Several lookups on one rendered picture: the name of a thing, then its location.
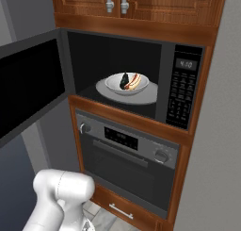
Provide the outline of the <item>dark eggplant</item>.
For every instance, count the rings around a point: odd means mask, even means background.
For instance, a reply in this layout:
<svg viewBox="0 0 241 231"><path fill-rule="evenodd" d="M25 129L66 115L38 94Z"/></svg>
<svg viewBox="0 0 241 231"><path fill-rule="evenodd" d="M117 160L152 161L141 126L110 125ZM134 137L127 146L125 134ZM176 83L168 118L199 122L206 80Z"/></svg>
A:
<svg viewBox="0 0 241 231"><path fill-rule="evenodd" d="M125 89L125 86L126 86L128 83L129 83L128 74L124 74L124 75L122 76L121 81L120 81L120 88L121 88L122 90L124 90L124 89Z"/></svg>

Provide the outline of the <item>white bowl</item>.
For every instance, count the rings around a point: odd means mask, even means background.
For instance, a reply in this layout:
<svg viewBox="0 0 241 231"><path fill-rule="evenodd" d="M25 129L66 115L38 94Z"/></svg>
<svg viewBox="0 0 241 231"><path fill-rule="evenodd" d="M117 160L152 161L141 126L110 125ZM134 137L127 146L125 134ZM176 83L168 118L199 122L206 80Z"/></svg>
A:
<svg viewBox="0 0 241 231"><path fill-rule="evenodd" d="M138 84L138 86L133 89L133 90L122 90L120 88L120 82L121 82L121 79L122 79L122 76L124 74L128 74L128 77L129 77L129 82L131 81L132 77L135 75L135 74L138 74L138 73L118 73L118 74L112 74L111 76L109 76L105 81L105 85L107 86L107 88L113 92L115 92L116 94L119 94L119 95L134 95L134 94L137 94L141 91L144 91L149 83L150 83L150 80L147 76L143 75L143 74L140 74L141 75L141 80L140 80L140 83Z"/></svg>

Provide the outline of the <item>hot dog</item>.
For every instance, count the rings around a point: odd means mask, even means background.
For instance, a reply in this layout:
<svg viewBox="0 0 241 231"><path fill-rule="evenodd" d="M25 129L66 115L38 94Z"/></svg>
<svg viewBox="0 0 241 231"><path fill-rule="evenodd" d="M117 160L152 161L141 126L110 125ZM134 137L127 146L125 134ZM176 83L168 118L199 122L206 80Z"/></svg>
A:
<svg viewBox="0 0 241 231"><path fill-rule="evenodd" d="M135 74L132 77L131 81L124 86L124 88L126 90L133 90L133 89L135 89L138 86L138 84L140 83L140 80L141 80L141 75L140 74Z"/></svg>

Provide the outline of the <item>grey microwave turntable plate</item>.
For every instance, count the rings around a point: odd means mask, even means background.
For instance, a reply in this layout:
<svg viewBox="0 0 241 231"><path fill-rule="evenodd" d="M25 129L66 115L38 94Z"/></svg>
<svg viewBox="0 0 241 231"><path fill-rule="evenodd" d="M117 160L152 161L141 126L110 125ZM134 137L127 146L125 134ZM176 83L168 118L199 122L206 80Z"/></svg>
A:
<svg viewBox="0 0 241 231"><path fill-rule="evenodd" d="M158 86L150 81L148 87L134 95L119 95L109 90L104 83L105 79L96 84L96 90L105 98L127 105L148 105L157 100Z"/></svg>

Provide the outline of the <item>black microwave oven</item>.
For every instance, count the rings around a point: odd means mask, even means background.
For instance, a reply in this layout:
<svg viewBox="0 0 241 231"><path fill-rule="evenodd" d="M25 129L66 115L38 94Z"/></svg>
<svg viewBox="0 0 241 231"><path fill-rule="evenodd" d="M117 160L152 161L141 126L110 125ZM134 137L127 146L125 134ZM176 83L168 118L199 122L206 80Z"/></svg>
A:
<svg viewBox="0 0 241 231"><path fill-rule="evenodd" d="M203 46L65 28L62 31L74 94L163 124L189 127ZM96 84L118 73L147 76L158 86L156 102L127 105L103 97Z"/></svg>

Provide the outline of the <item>black microwave door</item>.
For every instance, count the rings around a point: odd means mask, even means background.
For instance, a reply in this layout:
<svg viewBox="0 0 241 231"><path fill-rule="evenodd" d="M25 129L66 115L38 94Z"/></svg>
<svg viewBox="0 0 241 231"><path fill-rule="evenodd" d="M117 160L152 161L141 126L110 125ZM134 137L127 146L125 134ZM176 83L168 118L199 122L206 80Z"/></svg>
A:
<svg viewBox="0 0 241 231"><path fill-rule="evenodd" d="M66 97L62 36L55 29L0 46L0 148Z"/></svg>

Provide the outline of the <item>silver oven knob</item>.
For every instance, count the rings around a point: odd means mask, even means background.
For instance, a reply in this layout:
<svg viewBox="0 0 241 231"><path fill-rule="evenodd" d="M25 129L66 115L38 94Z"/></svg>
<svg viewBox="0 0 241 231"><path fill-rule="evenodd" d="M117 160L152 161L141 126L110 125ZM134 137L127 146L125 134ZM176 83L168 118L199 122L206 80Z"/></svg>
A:
<svg viewBox="0 0 241 231"><path fill-rule="evenodd" d="M165 162L167 162L169 160L169 157L163 151L157 150L156 153L155 153L155 158L154 159L157 162L164 164Z"/></svg>
<svg viewBox="0 0 241 231"><path fill-rule="evenodd" d="M91 129L91 127L90 127L89 124L86 124L86 123L81 123L80 124L79 130L80 130L81 134L85 134L85 133L89 132L90 129Z"/></svg>

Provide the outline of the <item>grey built-in oven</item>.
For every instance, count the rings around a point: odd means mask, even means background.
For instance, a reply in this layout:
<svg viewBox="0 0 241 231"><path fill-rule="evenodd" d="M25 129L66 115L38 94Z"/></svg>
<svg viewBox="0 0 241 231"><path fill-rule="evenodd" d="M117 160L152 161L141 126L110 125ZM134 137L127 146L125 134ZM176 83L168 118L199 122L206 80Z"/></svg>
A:
<svg viewBox="0 0 241 231"><path fill-rule="evenodd" d="M75 116L85 172L105 188L167 218L179 145L84 110L77 109ZM89 124L90 131L81 134L81 123ZM94 140L144 159L148 168L94 146ZM154 159L157 150L168 155L164 164Z"/></svg>

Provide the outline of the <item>wooden drawer front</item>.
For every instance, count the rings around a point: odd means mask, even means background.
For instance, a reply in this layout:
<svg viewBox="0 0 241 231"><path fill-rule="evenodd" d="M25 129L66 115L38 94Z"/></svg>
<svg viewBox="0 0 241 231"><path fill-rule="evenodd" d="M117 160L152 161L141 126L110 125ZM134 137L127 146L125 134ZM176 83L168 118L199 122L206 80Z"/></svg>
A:
<svg viewBox="0 0 241 231"><path fill-rule="evenodd" d="M132 224L141 231L164 231L163 223L160 222L155 215L99 184L95 185L95 191L91 201L112 214L115 214L129 224ZM117 208L123 210L124 212L128 214L132 213L134 215L134 219L130 220L118 211L109 207L109 204L113 203Z"/></svg>

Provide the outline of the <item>wooden cabinet frame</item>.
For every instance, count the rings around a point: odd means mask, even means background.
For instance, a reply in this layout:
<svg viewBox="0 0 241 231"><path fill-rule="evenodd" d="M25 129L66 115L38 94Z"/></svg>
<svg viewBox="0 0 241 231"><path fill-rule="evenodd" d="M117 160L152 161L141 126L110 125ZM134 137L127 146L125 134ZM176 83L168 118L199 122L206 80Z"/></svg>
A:
<svg viewBox="0 0 241 231"><path fill-rule="evenodd" d="M71 73L67 66L64 53L65 67L69 78L68 84L70 93L68 100L71 109L73 133L75 136L80 168L83 173L87 174L84 169L81 143L77 130L77 121L75 116L75 111L77 109L84 110L87 113L94 114L102 118L106 118L107 120L118 124L129 126L138 131L148 133L158 138L175 142L179 145L179 154L176 162L167 218L162 219L151 211L140 206L155 215L157 219L163 223L164 231L173 231L219 25L182 25L127 19L122 17L122 15L125 14L122 14L121 10L119 18L62 14L55 13L55 9L54 14L56 27L61 30L65 28L77 31L104 33L154 41L171 41L178 42L180 44L201 45L204 47L200 75L196 88L195 99L193 102L192 116L189 119L189 127L187 129L182 129L171 124L163 124L154 119L146 118L129 111L104 105L102 103L95 102L74 94Z"/></svg>

